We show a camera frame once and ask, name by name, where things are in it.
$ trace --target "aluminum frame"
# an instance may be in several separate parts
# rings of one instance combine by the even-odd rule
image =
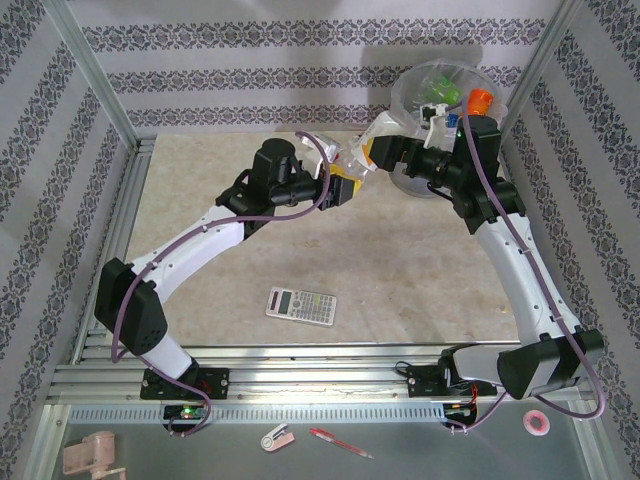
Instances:
[[[547,67],[556,48],[558,48],[569,25],[571,25],[578,10],[584,3],[583,0],[561,0],[547,28],[542,32],[542,37],[533,52],[531,60],[518,79],[518,84],[507,101],[509,113],[507,113],[502,124],[503,142],[508,135],[511,135],[513,125],[529,101],[533,89],[540,80],[544,69]]]
[[[121,193],[116,200],[102,262],[118,256],[124,258],[142,196],[154,139],[139,141],[125,110],[100,69],[86,39],[64,0],[43,0],[61,34],[96,90],[101,103],[114,120],[120,135],[136,155],[129,162]],[[526,101],[558,42],[581,5],[580,0],[564,0],[550,21],[533,58],[509,99],[510,112],[505,119],[508,131]],[[93,286],[89,302],[95,302]],[[25,479],[51,478],[55,459],[73,405],[136,405],[144,366],[127,356],[118,365],[109,361],[109,335],[98,325],[92,309],[82,319],[79,340],[71,365],[59,365],[47,396],[32,452],[25,469]],[[510,344],[516,342],[482,342]],[[231,369],[231,385],[226,403],[402,403],[411,402],[404,379],[393,372],[398,360],[414,364],[433,364],[445,344],[352,344],[352,345],[280,345],[191,347],[186,350],[203,366]],[[593,408],[592,395],[566,389],[548,398],[567,401],[576,411]],[[447,401],[458,399],[447,398]],[[480,402],[493,399],[480,398]],[[600,419],[575,421],[579,443],[592,478],[621,478],[615,464],[604,426]]]
[[[82,70],[103,108],[107,111],[109,118],[111,118],[120,134],[120,138],[122,138],[129,150],[135,151],[138,148],[140,138],[138,138],[133,124],[111,83],[102,71],[102,67],[98,63],[87,38],[76,22],[68,2],[66,0],[42,0],[42,5],[51,16],[54,25],[60,32],[67,47],[69,47],[80,70]]]

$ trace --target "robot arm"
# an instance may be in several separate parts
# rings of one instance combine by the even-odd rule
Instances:
[[[597,330],[582,330],[578,319],[561,300],[537,252],[517,190],[497,176],[500,132],[495,121],[472,116],[471,122],[473,141],[480,152],[483,169],[500,203],[520,236],[526,239],[538,265],[542,266],[542,275],[551,286],[554,298],[558,299],[561,313],[574,338],[587,357],[595,361],[603,348],[602,336]],[[512,397],[520,399],[572,386],[584,378],[580,361],[555,323],[524,252],[482,189],[462,128],[458,130],[453,152],[425,148],[423,140],[400,135],[375,136],[371,142],[364,140],[368,144],[367,160],[379,169],[394,171],[400,162],[406,164],[407,175],[426,178],[434,187],[446,187],[451,191],[454,210],[489,255],[513,306],[522,346],[507,349],[469,345],[443,352],[438,367],[435,367],[437,375],[434,380],[442,387],[438,390],[440,394],[446,395],[451,391],[459,395],[457,386],[469,380],[481,380],[503,385]],[[265,221],[233,222],[203,231],[155,266],[136,287],[126,309],[120,341],[133,354],[142,356],[156,369],[184,384],[194,385],[198,381],[201,371],[206,369],[199,369],[197,362],[170,337],[162,304],[200,267],[268,223],[276,206],[319,199],[324,175],[328,172],[317,168],[304,170],[301,164],[289,142],[267,140],[256,153],[253,167],[243,172],[234,185],[216,200],[216,206],[187,229],[191,231],[210,224],[212,220],[233,215],[265,218]],[[341,205],[352,198],[355,191],[355,182],[349,177],[333,171],[329,175],[329,194],[319,205],[321,210]],[[103,268],[95,313],[111,331],[125,291],[136,274],[153,258],[155,252],[136,259],[130,265],[113,259]],[[184,392],[180,394],[182,397],[175,399],[188,399]]]
[[[331,173],[328,192],[319,203],[326,184],[326,172],[320,171],[317,160],[305,159],[308,168],[304,170],[303,162],[295,157],[291,143],[281,139],[264,142],[256,152],[252,168],[242,172],[233,186],[217,198],[216,205],[197,222],[131,264],[125,265],[117,258],[105,264],[100,276],[96,318],[114,332],[125,293],[136,276],[151,264],[153,269],[135,287],[126,305],[119,340],[127,350],[142,357],[155,370],[184,384],[194,385],[206,374],[202,371],[206,369],[200,369],[197,362],[170,336],[162,304],[202,266],[274,220],[277,206],[311,200],[318,203],[320,210],[325,210],[348,201],[353,196],[355,181]],[[234,217],[239,220],[251,217],[253,220],[234,222]],[[231,220],[207,227],[222,219]],[[161,262],[155,263],[161,252],[176,244],[178,246]],[[145,374],[145,379],[149,377],[150,381],[158,384],[164,382],[154,375]],[[170,390],[170,385],[164,386],[167,388],[159,390]]]
[[[421,140],[403,136],[378,137],[369,152],[379,168],[393,171],[400,162],[406,164],[407,175],[450,190],[454,210],[491,259],[513,308],[521,347],[471,345],[443,352],[441,376],[450,387],[478,379],[502,385],[516,399],[573,386],[587,377],[586,372],[556,322],[541,283],[549,288],[560,316],[591,363],[604,347],[602,335],[585,331],[567,308],[538,253],[516,188],[498,177],[500,132],[495,120],[471,116],[470,124],[484,174],[515,234],[524,239],[524,248],[488,198],[461,126],[453,152],[425,148]],[[527,254],[535,259],[539,274]]]

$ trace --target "clear plastic bowl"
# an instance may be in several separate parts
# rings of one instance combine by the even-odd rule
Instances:
[[[442,88],[435,77],[445,77],[453,86]],[[457,60],[439,58],[431,62],[417,65],[404,72],[393,84],[391,89],[391,113],[412,131],[420,129],[420,106],[429,102],[453,101],[455,87],[459,91],[459,98],[468,95],[474,88],[481,88],[491,92],[493,104],[487,113],[495,118],[498,125],[507,113],[507,107],[502,102],[502,94],[491,79],[477,68]],[[416,197],[432,198],[436,195],[427,189],[427,180],[410,178],[398,168],[389,174],[391,181],[403,192]]]

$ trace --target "beige floor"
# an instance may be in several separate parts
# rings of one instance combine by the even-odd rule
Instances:
[[[128,258],[189,226],[270,136],[161,135]],[[267,317],[272,286],[336,295],[334,326]],[[191,346],[517,338],[497,275],[450,204],[407,196],[377,172],[342,207],[267,225],[224,252],[176,290],[165,313]]]

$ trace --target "red pen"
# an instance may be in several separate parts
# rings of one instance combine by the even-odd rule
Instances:
[[[356,455],[360,455],[361,457],[364,458],[371,458],[373,459],[373,455],[365,452],[364,450],[361,450],[357,447],[354,447],[352,445],[349,445],[347,443],[341,442],[340,440],[337,440],[336,437],[332,434],[329,433],[325,430],[322,430],[320,428],[311,428],[309,429],[309,433],[311,435],[314,435],[318,438],[321,438],[322,440],[324,440],[325,442],[329,442],[329,443],[333,443],[334,445],[337,445],[338,447],[342,447],[345,450],[349,450],[350,452],[355,453]]]

